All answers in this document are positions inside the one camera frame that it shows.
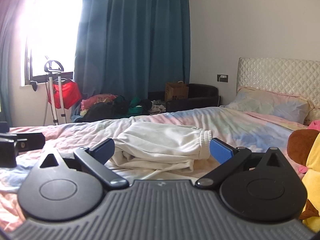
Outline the white sweatpants with black stripe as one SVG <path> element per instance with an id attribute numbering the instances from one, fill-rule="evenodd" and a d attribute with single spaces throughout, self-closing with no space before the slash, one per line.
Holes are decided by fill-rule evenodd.
<path id="1" fill-rule="evenodd" d="M 122 168 L 192 172 L 194 161 L 210 157 L 212 131 L 193 126 L 135 122 L 114 138 L 110 159 Z"/>

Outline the pile of mixed clothes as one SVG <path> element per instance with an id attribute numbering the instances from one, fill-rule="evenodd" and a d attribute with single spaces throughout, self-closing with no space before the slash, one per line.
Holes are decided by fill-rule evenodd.
<path id="1" fill-rule="evenodd" d="M 166 112 L 166 106 L 162 100 L 139 97 L 126 100 L 121 95 L 99 94 L 82 100 L 79 113 L 73 115 L 71 120 L 72 122 L 95 122 L 164 112 Z"/>

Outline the pastel tie-dye bed duvet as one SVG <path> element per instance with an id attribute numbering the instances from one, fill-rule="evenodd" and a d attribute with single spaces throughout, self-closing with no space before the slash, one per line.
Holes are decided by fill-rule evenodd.
<path id="1" fill-rule="evenodd" d="M 134 122 L 153 122 L 191 126 L 212 131 L 213 137 L 253 152 L 266 152 L 275 146 L 286 153 L 289 135 L 304 126 L 285 119 L 256 113 L 245 113 L 222 107 L 208 107 L 175 113 L 137 116 L 91 123 L 71 123 L 58 126 L 11 128 L 11 133 L 41 132 L 46 138 L 43 149 L 21 153 L 16 168 L 1 169 L 1 228 L 12 231 L 24 216 L 17 202 L 17 190 L 41 154 L 50 150 L 69 153 L 80 146 L 95 146 L 106 138 L 115 138 Z"/>

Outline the yellow and brown plush toy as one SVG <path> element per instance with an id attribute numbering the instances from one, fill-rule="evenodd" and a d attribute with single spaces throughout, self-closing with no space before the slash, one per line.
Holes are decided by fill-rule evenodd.
<path id="1" fill-rule="evenodd" d="M 307 128 L 292 132 L 287 154 L 295 163 L 307 168 L 302 182 L 308 197 L 299 218 L 309 229 L 319 232 L 319 130 Z"/>

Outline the white garment steamer stand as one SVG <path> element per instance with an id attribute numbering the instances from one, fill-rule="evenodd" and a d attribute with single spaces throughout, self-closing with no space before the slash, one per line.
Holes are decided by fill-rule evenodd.
<path id="1" fill-rule="evenodd" d="M 66 118 L 66 111 L 62 94 L 62 73 L 64 72 L 63 65 L 56 60 L 48 60 L 44 65 L 44 71 L 48 74 L 49 87 L 47 90 L 48 98 L 50 99 L 50 106 L 52 110 L 53 123 L 59 125 L 59 118 L 57 115 L 55 95 L 58 95 L 58 102 L 60 103 L 60 109 L 62 110 L 61 116 Z"/>

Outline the pastel tie-dye pillow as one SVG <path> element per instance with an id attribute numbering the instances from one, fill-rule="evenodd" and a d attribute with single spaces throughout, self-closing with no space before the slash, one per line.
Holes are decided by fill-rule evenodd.
<path id="1" fill-rule="evenodd" d="M 238 91 L 234 101 L 226 105 L 226 108 L 241 112 L 273 115 L 303 124 L 313 106 L 308 100 L 299 96 L 243 87 Z"/>

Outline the brown paper bag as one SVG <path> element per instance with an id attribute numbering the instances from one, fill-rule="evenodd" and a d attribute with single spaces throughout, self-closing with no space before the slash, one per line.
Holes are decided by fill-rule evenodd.
<path id="1" fill-rule="evenodd" d="M 189 87 L 183 81 L 177 83 L 167 82 L 165 85 L 164 101 L 187 99 Z"/>

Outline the cream quilted headboard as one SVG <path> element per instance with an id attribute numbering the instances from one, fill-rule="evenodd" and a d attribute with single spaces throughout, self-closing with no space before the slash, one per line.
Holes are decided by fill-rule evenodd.
<path id="1" fill-rule="evenodd" d="M 312 107 L 304 124 L 319 119 L 319 61 L 241 57 L 236 86 L 303 97 Z"/>

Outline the black framed window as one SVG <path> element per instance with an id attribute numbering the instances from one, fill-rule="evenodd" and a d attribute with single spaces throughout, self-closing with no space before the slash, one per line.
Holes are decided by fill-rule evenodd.
<path id="1" fill-rule="evenodd" d="M 44 65 L 64 68 L 63 77 L 72 78 L 82 0 L 26 0 L 24 82 L 44 83 Z"/>

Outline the left teal curtain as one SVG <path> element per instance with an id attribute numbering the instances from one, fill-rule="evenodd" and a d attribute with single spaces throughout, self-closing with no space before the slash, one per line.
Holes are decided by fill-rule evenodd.
<path id="1" fill-rule="evenodd" d="M 9 100 L 10 46 L 23 0 L 1 0 L 1 121 L 12 126 Z"/>

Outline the teal curtain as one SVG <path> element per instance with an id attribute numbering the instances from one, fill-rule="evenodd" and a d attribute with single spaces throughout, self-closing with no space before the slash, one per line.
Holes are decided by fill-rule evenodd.
<path id="1" fill-rule="evenodd" d="M 1 0 L 1 121 L 12 126 L 9 100 L 10 46 L 23 0 Z"/>
<path id="2" fill-rule="evenodd" d="M 74 78 L 85 98 L 146 98 L 189 77 L 189 0 L 82 0 Z"/>

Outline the right teal curtain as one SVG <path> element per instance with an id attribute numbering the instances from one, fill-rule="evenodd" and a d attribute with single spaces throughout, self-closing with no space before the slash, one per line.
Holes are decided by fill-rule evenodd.
<path id="1" fill-rule="evenodd" d="M 189 77 L 189 0 L 82 0 L 74 78 L 85 98 L 146 98 Z"/>

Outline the wall power socket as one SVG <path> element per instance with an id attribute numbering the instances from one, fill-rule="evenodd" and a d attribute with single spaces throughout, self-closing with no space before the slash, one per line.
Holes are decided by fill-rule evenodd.
<path id="1" fill-rule="evenodd" d="M 217 82 L 228 82 L 228 75 L 217 74 Z"/>

